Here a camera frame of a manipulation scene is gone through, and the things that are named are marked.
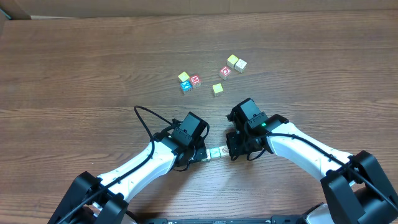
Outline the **green block letter V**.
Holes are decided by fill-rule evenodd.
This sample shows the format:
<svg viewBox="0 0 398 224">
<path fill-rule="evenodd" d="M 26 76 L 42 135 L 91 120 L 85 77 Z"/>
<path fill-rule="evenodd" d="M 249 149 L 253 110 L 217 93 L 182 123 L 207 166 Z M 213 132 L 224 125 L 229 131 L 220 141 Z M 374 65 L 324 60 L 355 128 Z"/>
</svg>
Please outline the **green block letter V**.
<svg viewBox="0 0 398 224">
<path fill-rule="evenodd" d="M 201 161 L 202 162 L 207 162 L 211 160 L 211 152 L 209 149 L 206 150 L 206 157 L 204 157 Z"/>
</svg>

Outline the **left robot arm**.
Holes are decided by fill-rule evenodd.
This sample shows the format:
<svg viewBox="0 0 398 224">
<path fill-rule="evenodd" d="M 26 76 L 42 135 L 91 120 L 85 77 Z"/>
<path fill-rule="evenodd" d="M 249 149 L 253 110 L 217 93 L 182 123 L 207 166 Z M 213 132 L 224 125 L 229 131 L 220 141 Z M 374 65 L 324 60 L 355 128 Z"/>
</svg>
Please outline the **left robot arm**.
<svg viewBox="0 0 398 224">
<path fill-rule="evenodd" d="M 78 175 L 49 222 L 133 223 L 126 216 L 129 202 L 175 167 L 184 172 L 204 159 L 209 130 L 209 124 L 193 113 L 183 121 L 173 120 L 161 132 L 151 134 L 147 147 L 120 167 L 97 177 L 87 171 Z"/>
</svg>

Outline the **wooden block leaf picture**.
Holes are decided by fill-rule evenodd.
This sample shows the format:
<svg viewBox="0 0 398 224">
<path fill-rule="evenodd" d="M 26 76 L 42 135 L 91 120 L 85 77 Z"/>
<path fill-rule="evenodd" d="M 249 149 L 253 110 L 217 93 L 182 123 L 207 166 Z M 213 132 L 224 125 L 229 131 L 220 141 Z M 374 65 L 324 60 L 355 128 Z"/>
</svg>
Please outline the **wooden block leaf picture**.
<svg viewBox="0 0 398 224">
<path fill-rule="evenodd" d="M 229 149 L 228 149 L 227 146 L 220 146 L 219 150 L 220 150 L 220 156 L 221 157 L 229 156 Z"/>
</svg>

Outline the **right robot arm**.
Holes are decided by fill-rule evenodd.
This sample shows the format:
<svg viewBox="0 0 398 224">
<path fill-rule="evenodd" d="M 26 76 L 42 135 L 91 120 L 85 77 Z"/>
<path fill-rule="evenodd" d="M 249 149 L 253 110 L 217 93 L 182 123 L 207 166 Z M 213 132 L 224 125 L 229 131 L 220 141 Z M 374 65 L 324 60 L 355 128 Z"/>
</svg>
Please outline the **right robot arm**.
<svg viewBox="0 0 398 224">
<path fill-rule="evenodd" d="M 301 223 L 391 223 L 397 219 L 397 193 L 377 159 L 333 149 L 301 132 L 287 118 L 268 117 L 251 98 L 227 115 L 235 130 L 226 135 L 231 160 L 265 152 L 288 159 L 318 180 L 325 203 L 310 209 Z"/>
</svg>

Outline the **wooden block letter W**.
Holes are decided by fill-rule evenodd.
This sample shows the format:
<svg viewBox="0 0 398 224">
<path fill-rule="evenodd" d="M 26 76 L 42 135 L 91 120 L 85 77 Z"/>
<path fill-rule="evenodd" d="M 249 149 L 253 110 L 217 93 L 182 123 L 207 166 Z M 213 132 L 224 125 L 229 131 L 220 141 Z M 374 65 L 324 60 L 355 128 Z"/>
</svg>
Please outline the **wooden block letter W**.
<svg viewBox="0 0 398 224">
<path fill-rule="evenodd" d="M 212 159 L 220 158 L 220 149 L 218 147 L 210 149 L 210 156 Z"/>
</svg>

